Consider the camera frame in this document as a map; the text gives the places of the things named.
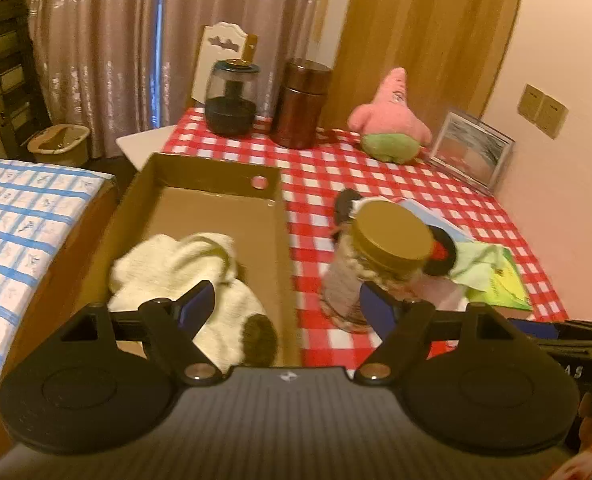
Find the white fluffy towel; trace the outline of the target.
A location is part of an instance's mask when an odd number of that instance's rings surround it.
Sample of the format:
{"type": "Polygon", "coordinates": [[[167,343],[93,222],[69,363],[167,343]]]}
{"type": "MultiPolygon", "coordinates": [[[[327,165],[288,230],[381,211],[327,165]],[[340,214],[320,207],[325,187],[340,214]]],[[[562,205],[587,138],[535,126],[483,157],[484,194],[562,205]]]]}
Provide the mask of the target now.
{"type": "Polygon", "coordinates": [[[157,234],[114,262],[108,310],[136,310],[155,298],[177,300],[200,281],[209,281],[215,310],[194,337],[197,347],[223,372],[234,365],[270,366],[279,353],[274,326],[237,276],[230,236],[204,232],[175,240],[157,234]]]}

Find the light green cloth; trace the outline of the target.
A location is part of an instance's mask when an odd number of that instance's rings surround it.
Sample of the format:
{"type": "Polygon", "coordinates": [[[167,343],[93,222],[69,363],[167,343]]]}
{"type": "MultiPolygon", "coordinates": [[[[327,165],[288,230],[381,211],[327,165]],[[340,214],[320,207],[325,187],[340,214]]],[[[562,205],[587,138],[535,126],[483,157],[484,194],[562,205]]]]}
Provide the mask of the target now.
{"type": "Polygon", "coordinates": [[[503,266],[504,247],[473,240],[456,242],[456,260],[448,277],[457,285],[484,292],[492,276],[503,266]]]}

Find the blue surgical mask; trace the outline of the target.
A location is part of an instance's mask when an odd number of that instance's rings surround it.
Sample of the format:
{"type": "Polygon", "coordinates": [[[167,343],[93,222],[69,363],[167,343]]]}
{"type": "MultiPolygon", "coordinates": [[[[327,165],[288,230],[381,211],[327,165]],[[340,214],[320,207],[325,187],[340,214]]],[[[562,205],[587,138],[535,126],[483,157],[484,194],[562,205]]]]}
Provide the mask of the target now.
{"type": "Polygon", "coordinates": [[[443,230],[449,237],[457,243],[472,242],[472,237],[468,232],[456,226],[451,221],[446,220],[439,212],[434,212],[432,209],[407,198],[406,200],[400,200],[399,205],[410,211],[418,219],[427,224],[427,226],[434,226],[443,230]]]}

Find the black fabric cap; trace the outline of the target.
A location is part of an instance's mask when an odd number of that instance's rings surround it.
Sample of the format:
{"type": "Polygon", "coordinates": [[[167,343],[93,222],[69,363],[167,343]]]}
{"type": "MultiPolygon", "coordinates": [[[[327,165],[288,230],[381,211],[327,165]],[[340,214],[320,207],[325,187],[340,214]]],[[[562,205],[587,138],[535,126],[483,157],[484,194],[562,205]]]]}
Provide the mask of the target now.
{"type": "Polygon", "coordinates": [[[345,188],[338,193],[334,200],[334,229],[332,230],[332,237],[336,238],[339,232],[351,222],[354,203],[362,198],[363,196],[353,188],[345,188]]]}

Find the gold lid nut jar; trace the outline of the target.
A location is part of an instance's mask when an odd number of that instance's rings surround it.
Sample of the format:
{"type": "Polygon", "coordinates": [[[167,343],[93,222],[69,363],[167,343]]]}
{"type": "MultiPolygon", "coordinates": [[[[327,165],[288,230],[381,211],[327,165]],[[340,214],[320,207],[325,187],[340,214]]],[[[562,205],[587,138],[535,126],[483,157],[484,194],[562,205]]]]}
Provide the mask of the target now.
{"type": "Polygon", "coordinates": [[[422,273],[434,242],[428,226],[401,205],[380,197],[357,200],[322,276],[321,309],[341,330],[366,332],[362,285],[373,282],[397,299],[409,298],[410,282],[422,273]]]}

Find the green tissue box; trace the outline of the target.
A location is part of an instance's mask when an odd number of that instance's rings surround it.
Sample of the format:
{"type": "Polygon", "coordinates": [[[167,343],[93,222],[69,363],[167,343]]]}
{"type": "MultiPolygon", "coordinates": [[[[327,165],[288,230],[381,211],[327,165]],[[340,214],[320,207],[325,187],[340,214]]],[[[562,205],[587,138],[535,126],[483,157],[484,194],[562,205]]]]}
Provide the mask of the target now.
{"type": "Polygon", "coordinates": [[[493,307],[509,310],[509,316],[527,318],[532,312],[530,296],[521,281],[516,262],[509,249],[503,249],[503,263],[491,276],[489,287],[480,290],[469,289],[467,298],[470,302],[484,302],[493,307]]]}

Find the brown cardboard box tray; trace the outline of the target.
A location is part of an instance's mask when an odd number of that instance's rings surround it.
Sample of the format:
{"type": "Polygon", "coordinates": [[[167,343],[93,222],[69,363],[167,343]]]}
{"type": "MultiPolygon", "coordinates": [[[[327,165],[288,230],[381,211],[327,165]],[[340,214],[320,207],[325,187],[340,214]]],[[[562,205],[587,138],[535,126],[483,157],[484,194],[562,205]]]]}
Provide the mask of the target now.
{"type": "Polygon", "coordinates": [[[196,343],[215,365],[263,361],[268,337],[250,335],[259,315],[274,328],[274,364],[299,364],[281,181],[268,166],[155,154],[124,195],[103,185],[52,260],[39,263],[4,367],[88,304],[132,311],[201,281],[215,289],[215,309],[196,343]]]}

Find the red checkered tablecloth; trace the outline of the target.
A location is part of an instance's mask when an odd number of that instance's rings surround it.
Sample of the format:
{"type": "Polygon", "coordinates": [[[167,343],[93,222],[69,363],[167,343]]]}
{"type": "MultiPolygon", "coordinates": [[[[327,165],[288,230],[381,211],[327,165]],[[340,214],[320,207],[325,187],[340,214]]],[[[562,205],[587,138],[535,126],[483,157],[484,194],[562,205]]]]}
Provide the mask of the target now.
{"type": "Polygon", "coordinates": [[[248,138],[224,139],[207,129],[202,110],[191,108],[163,142],[162,151],[279,168],[306,366],[338,365],[354,370],[378,342],[373,334],[339,330],[320,307],[321,276],[334,253],[334,200],[345,188],[396,202],[415,200],[476,240],[504,246],[512,252],[534,317],[541,321],[566,318],[538,259],[494,198],[425,164],[377,162],[360,151],[357,135],[345,130],[319,132],[312,150],[290,150],[271,141],[269,125],[268,119],[259,118],[248,138]]]}

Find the blue plaid bedsheet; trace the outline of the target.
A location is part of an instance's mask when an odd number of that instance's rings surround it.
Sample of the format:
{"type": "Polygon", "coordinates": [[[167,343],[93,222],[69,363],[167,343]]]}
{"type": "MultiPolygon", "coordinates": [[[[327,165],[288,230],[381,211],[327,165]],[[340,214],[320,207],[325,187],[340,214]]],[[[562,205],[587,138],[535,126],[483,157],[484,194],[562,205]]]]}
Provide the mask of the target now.
{"type": "Polygon", "coordinates": [[[110,174],[0,159],[0,379],[20,323],[69,234],[110,174]]]}

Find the pink starfish plush toy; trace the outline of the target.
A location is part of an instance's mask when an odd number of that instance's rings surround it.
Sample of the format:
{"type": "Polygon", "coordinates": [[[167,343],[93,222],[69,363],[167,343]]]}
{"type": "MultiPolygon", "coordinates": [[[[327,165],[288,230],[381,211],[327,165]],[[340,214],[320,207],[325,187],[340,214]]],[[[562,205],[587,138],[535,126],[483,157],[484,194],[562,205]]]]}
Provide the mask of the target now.
{"type": "Polygon", "coordinates": [[[407,105],[407,71],[390,70],[373,100],[352,110],[350,131],[360,135],[362,150],[380,162],[404,165],[430,144],[430,129],[407,105]]]}

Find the beige waste basket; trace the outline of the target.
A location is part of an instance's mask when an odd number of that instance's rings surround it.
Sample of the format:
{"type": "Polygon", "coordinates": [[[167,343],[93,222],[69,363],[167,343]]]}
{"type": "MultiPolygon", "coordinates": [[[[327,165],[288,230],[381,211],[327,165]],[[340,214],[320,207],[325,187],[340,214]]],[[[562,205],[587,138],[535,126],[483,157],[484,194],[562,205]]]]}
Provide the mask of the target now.
{"type": "Polygon", "coordinates": [[[86,126],[53,125],[32,136],[27,148],[42,164],[82,167],[90,158],[90,133],[86,126]]]}

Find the brown wooden canister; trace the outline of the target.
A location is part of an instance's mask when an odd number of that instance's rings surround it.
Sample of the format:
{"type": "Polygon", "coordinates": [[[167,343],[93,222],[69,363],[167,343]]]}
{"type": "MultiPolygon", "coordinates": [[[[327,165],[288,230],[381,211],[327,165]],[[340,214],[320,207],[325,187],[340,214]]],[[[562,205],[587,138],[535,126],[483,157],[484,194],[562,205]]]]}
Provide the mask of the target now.
{"type": "Polygon", "coordinates": [[[271,139],[284,148],[313,148],[333,71],[324,64],[292,58],[283,73],[271,125],[271,139]]]}

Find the dark glass jar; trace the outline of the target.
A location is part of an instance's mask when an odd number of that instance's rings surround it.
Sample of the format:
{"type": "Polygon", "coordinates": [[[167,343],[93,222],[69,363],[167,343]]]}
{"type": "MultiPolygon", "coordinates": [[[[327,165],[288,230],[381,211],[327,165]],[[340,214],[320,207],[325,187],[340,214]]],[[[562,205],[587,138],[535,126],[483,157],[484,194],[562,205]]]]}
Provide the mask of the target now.
{"type": "Polygon", "coordinates": [[[253,129],[259,74],[258,65],[237,58],[215,63],[204,105],[207,126],[212,133],[239,138],[253,129]]]}

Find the beige curtain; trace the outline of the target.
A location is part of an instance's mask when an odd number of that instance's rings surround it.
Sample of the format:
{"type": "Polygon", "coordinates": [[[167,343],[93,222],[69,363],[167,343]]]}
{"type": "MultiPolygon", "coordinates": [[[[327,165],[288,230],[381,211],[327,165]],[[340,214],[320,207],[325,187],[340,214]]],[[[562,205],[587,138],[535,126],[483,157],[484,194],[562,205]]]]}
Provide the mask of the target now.
{"type": "Polygon", "coordinates": [[[87,126],[94,156],[121,136],[184,114],[200,34],[233,23],[258,39],[258,110],[273,112],[285,62],[301,55],[317,0],[27,0],[34,58],[53,122],[87,126]]]}

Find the silver picture frame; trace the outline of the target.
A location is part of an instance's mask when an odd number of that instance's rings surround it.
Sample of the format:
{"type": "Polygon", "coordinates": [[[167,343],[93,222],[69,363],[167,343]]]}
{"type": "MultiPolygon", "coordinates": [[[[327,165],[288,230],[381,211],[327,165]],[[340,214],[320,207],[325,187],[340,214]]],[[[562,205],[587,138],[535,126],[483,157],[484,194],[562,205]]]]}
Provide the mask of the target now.
{"type": "Polygon", "coordinates": [[[510,136],[479,118],[449,110],[427,160],[478,191],[493,195],[514,145],[510,136]]]}

